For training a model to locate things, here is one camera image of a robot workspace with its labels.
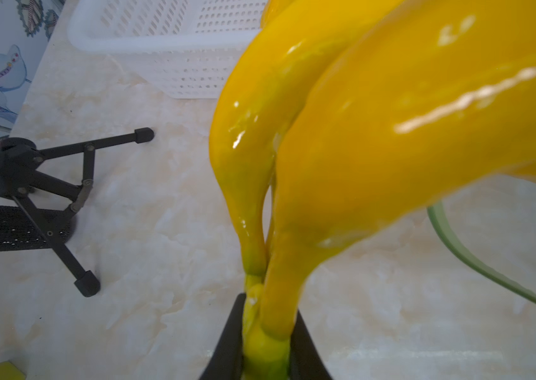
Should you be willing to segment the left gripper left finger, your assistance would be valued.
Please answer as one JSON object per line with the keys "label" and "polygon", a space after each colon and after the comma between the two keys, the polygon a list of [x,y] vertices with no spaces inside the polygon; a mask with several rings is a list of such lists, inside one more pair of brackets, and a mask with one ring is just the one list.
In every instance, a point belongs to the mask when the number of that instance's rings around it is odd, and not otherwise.
{"label": "left gripper left finger", "polygon": [[238,294],[217,346],[200,380],[241,380],[243,314],[246,294]]}

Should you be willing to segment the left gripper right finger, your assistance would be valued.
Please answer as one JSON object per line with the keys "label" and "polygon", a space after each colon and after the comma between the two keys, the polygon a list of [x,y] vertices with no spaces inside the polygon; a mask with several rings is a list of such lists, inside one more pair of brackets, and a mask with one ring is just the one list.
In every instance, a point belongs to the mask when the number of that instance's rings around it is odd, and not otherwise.
{"label": "left gripper right finger", "polygon": [[300,312],[290,340],[289,376],[291,380],[332,380]]}

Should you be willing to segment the yellow banana bunch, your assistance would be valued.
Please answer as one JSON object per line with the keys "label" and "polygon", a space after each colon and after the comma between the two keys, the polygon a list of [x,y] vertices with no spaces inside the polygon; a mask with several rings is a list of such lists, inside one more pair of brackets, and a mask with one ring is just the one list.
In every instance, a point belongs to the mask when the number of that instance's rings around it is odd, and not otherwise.
{"label": "yellow banana bunch", "polygon": [[246,379],[285,379],[307,278],[491,174],[536,184],[536,1],[269,1],[209,158],[246,275]]}

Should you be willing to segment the zip-top bag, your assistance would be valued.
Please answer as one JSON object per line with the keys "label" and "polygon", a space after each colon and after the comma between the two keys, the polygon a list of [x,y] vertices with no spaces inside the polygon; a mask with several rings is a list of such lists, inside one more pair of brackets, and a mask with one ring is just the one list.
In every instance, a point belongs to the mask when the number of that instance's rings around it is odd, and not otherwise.
{"label": "zip-top bag", "polygon": [[441,202],[429,206],[426,212],[435,233],[453,256],[476,273],[536,305],[535,292],[485,264],[461,242],[450,226]]}

